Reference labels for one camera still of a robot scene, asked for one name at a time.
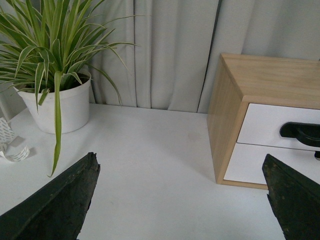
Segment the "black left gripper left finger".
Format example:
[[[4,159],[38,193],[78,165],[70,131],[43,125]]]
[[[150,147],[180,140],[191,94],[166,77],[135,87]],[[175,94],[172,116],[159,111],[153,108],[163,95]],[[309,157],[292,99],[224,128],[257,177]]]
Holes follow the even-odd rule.
[[[2,240],[76,240],[100,174],[89,152],[0,217]]]

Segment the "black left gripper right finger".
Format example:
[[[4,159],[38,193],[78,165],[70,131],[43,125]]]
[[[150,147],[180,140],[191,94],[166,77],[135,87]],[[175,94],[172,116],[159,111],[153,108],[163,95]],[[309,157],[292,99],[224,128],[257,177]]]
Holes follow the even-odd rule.
[[[320,185],[271,154],[262,172],[267,198],[286,240],[320,238]]]

